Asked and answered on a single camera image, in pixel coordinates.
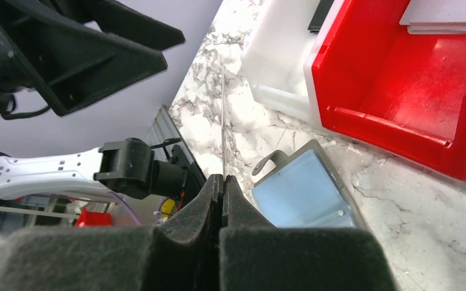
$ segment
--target white plastic container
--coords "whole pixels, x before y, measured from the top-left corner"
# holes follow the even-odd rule
[[[310,20],[320,0],[268,0],[263,4],[257,26],[246,40],[242,67],[255,101],[313,125],[320,125],[319,110],[313,90],[310,103],[306,74],[311,79],[310,51],[322,45],[343,0],[336,0],[317,35],[308,31]]]

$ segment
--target thin metal rod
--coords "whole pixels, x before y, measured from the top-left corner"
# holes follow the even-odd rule
[[[226,87],[226,77],[224,74],[225,68],[224,64],[222,65],[222,175],[224,179],[226,179],[226,120],[225,120],[225,107],[226,107],[226,94],[225,94],[225,87]]]
[[[39,210],[30,210],[30,209],[21,209],[21,208],[12,208],[0,206],[0,212],[8,213],[18,213],[18,214],[27,214],[27,215],[38,215],[38,216],[49,216],[49,217],[58,217],[58,218],[68,218],[68,219],[78,219],[79,215],[75,214],[66,214],[66,213],[47,213]]]

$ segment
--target needle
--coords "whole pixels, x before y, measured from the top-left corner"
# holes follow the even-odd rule
[[[225,82],[226,77],[224,75],[224,64],[222,65],[222,175],[226,180],[226,121],[225,121],[225,107],[226,107],[226,95],[225,95]]]

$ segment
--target white marble table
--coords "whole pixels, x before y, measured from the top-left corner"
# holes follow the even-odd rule
[[[373,147],[313,130],[253,101],[240,53],[260,2],[224,1],[171,107],[205,174],[222,173],[223,63],[228,174],[237,176],[248,199],[256,182],[250,173],[260,159],[275,149],[291,154],[317,139],[383,246],[402,290],[466,290],[466,185]]]

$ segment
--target stack of white cards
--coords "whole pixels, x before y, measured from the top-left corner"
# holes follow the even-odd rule
[[[410,34],[466,34],[466,0],[411,0],[399,24]]]

